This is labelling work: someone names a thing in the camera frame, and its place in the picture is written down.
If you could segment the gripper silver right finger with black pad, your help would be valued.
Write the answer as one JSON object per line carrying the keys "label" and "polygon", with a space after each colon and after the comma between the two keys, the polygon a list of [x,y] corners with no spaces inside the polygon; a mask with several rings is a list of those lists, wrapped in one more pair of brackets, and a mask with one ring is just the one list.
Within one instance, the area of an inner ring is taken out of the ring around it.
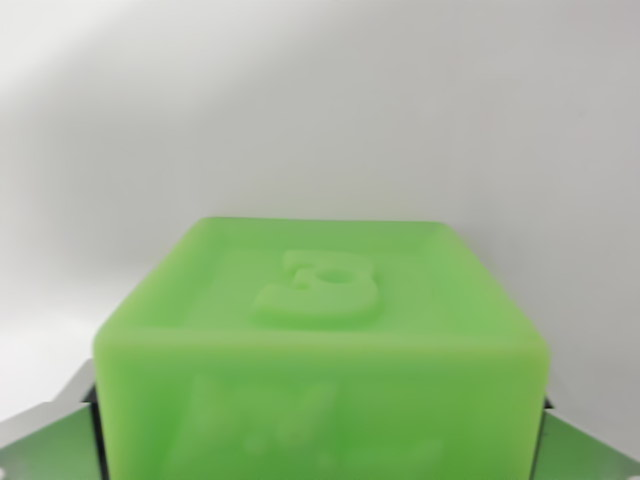
{"label": "gripper silver right finger with black pad", "polygon": [[639,461],[578,428],[546,398],[532,478],[638,479]]}

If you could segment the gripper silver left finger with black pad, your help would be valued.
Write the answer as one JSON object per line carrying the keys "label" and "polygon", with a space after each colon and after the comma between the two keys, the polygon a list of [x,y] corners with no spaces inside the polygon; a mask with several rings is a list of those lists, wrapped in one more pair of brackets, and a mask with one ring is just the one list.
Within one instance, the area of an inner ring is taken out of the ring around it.
{"label": "gripper silver left finger with black pad", "polygon": [[3,479],[106,477],[106,455],[92,360],[50,401],[1,423]]}

